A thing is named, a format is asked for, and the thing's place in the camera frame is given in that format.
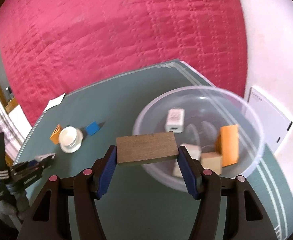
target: white saucer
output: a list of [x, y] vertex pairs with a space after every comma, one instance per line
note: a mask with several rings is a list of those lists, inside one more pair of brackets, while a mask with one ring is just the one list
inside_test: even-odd
[[82, 140], [83, 140], [83, 133], [79, 129], [76, 129], [76, 143], [72, 147], [65, 147], [61, 144], [60, 144], [60, 147], [62, 151], [64, 151], [65, 153], [74, 153], [81, 147]]

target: transparent bowl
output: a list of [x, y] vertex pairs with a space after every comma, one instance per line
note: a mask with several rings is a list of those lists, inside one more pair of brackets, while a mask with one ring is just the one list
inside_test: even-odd
[[[175, 133], [177, 146], [199, 145], [202, 153], [214, 151], [220, 127], [238, 124], [239, 161], [222, 168], [222, 177], [248, 177], [258, 165], [264, 150], [264, 132], [254, 110], [238, 95], [216, 87], [189, 86], [169, 91], [150, 102], [137, 117], [133, 135], [165, 131], [171, 108], [185, 110], [184, 130]], [[159, 182], [187, 192], [184, 180], [172, 175], [175, 160], [145, 164], [142, 167]]]

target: orange triangular block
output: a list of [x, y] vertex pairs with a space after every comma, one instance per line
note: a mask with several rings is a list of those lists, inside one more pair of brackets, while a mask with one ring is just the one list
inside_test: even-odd
[[54, 144], [58, 144], [59, 143], [59, 135], [61, 132], [61, 126], [58, 124], [56, 126], [56, 128], [54, 129], [53, 133], [50, 136], [50, 140], [54, 143]]
[[222, 167], [238, 162], [239, 133], [237, 124], [220, 128], [220, 133], [215, 142], [215, 148], [222, 155]]

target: quilted fabric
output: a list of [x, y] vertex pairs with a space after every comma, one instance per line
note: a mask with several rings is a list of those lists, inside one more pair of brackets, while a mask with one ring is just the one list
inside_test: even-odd
[[32, 125], [64, 92], [174, 58], [219, 87], [245, 88], [239, 0], [6, 0], [0, 51]]

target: blue square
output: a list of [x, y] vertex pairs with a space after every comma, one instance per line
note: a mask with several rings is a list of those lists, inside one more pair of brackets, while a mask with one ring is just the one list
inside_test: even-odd
[[89, 135], [93, 135], [100, 130], [100, 127], [97, 125], [96, 122], [93, 122], [90, 123], [87, 127], [85, 127], [85, 130]]

